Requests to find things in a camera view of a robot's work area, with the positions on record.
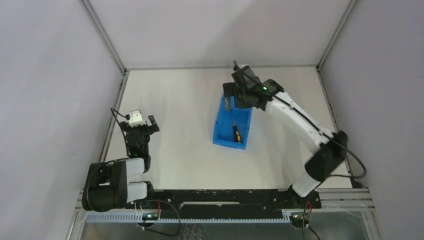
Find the left controller board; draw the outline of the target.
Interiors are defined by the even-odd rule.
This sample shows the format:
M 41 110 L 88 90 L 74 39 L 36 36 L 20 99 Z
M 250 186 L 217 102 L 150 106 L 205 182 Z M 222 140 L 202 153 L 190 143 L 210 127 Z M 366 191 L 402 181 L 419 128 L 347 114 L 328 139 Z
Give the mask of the left controller board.
M 159 214 L 158 213 L 145 213 L 142 216 L 142 221 L 146 222 L 146 221 L 157 221 L 159 218 Z

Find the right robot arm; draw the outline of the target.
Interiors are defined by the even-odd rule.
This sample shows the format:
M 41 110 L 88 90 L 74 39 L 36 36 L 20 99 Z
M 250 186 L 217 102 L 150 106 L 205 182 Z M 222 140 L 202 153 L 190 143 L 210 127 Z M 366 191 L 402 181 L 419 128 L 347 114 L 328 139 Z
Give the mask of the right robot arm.
M 302 208 L 308 203 L 309 194 L 344 162 L 347 134 L 321 126 L 272 79 L 260 82 L 256 78 L 245 85 L 226 82 L 222 88 L 227 109 L 231 107 L 230 98 L 234 97 L 237 107 L 254 107 L 280 118 L 311 152 L 302 174 L 289 187 L 289 203 L 295 208 Z

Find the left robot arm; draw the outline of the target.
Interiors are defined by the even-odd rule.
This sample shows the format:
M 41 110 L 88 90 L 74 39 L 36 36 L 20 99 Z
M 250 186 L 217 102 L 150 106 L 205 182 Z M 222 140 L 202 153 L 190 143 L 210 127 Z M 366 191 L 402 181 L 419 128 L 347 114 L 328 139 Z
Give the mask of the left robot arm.
M 119 122 L 127 156 L 89 166 L 82 194 L 84 210 L 107 212 L 122 209 L 134 200 L 145 209 L 155 205 L 157 196 L 148 190 L 147 182 L 128 181 L 131 176 L 148 172 L 151 166 L 149 142 L 160 128 L 153 115 L 148 120 L 146 123 L 139 113 L 131 113 L 126 121 Z

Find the controller board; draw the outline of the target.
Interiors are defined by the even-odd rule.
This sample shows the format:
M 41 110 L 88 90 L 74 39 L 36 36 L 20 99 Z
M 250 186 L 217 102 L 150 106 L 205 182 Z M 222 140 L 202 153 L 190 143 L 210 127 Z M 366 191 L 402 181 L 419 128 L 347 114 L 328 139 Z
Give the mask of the controller board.
M 157 221 L 159 218 L 159 214 L 158 213 L 145 213 L 142 216 L 142 221 L 146 222 L 146 221 Z
M 296 229 L 302 229 L 309 225 L 310 221 L 305 219 L 305 216 L 295 214 L 289 217 L 290 224 Z

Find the right controller board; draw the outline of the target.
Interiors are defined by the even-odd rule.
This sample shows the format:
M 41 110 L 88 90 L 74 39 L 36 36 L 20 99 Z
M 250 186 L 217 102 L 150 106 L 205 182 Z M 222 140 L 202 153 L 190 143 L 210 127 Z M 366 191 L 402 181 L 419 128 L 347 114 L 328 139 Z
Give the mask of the right controller board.
M 305 219 L 305 216 L 295 214 L 289 217 L 290 224 L 296 229 L 302 229 L 309 225 L 310 221 Z

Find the blue plastic bin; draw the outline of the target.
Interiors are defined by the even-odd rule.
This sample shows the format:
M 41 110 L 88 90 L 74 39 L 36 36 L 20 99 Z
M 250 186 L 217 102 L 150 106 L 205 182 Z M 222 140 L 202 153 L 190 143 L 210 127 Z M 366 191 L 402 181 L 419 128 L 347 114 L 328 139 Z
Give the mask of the blue plastic bin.
M 230 111 L 225 110 L 224 95 L 221 97 L 218 113 L 213 127 L 212 143 L 233 149 L 245 150 L 248 143 L 252 108 L 235 107 L 235 97 L 231 96 L 232 111 L 235 124 L 241 136 L 241 143 L 235 142 L 233 122 Z

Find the black yellow handled screwdriver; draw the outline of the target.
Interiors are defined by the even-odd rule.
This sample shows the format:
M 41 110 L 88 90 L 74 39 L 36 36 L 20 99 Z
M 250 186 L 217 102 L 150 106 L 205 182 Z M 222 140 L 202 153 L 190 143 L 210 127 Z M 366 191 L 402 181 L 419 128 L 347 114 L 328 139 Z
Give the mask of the black yellow handled screwdriver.
M 230 115 L 231 115 L 231 120 L 232 120 L 232 129 L 233 129 L 233 133 L 234 133 L 234 141 L 236 143 L 241 143 L 242 142 L 241 135 L 240 135 L 240 132 L 238 131 L 232 109 L 230 110 Z

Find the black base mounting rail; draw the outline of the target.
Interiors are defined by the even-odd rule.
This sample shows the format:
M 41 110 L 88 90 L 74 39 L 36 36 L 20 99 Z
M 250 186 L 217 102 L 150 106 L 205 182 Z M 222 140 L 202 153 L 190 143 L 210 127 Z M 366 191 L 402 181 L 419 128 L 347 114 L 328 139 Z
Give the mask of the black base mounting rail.
M 321 209 L 319 193 L 298 197 L 286 189 L 155 190 L 126 209 L 160 211 L 171 218 L 277 217 L 285 211 L 309 213 Z

